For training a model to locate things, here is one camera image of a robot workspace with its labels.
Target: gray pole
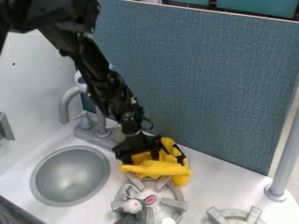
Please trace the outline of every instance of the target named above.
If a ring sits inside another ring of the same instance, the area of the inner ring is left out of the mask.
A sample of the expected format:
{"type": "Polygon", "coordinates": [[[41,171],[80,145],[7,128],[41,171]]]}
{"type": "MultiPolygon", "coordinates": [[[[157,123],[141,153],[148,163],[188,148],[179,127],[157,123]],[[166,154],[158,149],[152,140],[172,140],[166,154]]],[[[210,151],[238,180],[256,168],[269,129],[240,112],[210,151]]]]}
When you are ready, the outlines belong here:
{"type": "Polygon", "coordinates": [[[294,170],[299,155],[299,109],[284,147],[281,161],[278,164],[272,185],[265,188],[265,194],[273,201],[282,202],[287,198],[285,190],[290,175],[294,170]]]}
{"type": "Polygon", "coordinates": [[[95,135],[97,137],[108,137],[111,132],[106,128],[106,118],[98,109],[98,107],[95,107],[95,111],[96,111],[96,119],[97,119],[97,130],[95,135]]]}

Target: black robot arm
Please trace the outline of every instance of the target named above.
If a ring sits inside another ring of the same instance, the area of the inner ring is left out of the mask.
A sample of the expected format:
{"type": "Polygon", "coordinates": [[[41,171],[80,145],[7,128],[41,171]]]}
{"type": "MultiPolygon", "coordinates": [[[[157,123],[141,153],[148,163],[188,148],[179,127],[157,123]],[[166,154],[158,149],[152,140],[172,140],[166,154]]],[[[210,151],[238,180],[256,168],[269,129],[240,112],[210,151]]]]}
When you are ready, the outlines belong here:
{"type": "Polygon", "coordinates": [[[86,35],[94,31],[100,13],[96,0],[0,0],[0,12],[0,51],[8,31],[39,29],[61,55],[73,59],[94,104],[105,116],[112,114],[122,125],[127,139],[113,148],[116,157],[131,164],[131,155],[151,151],[152,157],[158,159],[159,138],[141,132],[143,108],[86,35]]]}

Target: yellow towel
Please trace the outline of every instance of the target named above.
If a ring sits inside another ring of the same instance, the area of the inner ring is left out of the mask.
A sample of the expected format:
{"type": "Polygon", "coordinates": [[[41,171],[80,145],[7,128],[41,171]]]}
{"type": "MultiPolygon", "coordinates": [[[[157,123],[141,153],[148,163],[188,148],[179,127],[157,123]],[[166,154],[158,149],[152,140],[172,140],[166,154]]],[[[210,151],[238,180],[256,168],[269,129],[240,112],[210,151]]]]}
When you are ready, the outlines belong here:
{"type": "Polygon", "coordinates": [[[187,158],[168,137],[162,137],[163,149],[159,151],[159,161],[152,160],[150,152],[132,156],[133,164],[123,164],[123,172],[134,172],[138,178],[150,177],[158,179],[161,176],[173,176],[173,181],[179,186],[185,186],[191,175],[187,158]]]}

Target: stuffed mouse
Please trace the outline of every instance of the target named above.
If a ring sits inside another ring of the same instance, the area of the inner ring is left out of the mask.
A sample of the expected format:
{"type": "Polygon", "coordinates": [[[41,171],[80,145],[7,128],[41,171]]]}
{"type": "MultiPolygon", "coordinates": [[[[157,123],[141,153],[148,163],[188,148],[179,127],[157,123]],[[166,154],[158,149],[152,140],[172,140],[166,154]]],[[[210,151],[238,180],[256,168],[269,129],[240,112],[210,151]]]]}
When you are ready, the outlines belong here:
{"type": "Polygon", "coordinates": [[[141,199],[128,199],[120,208],[121,218],[115,224],[145,224],[146,205],[141,199]]]}

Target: sink basin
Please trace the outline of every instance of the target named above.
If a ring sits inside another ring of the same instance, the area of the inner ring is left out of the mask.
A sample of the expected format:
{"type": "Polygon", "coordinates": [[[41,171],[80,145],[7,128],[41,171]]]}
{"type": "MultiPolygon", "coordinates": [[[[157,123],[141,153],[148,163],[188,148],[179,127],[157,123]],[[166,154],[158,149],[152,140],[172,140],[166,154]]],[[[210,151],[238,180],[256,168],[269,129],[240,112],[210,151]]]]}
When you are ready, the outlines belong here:
{"type": "Polygon", "coordinates": [[[34,169],[33,195],[53,207],[70,207],[91,199],[110,174],[107,158],[99,150],[73,146],[55,151],[34,169]]]}

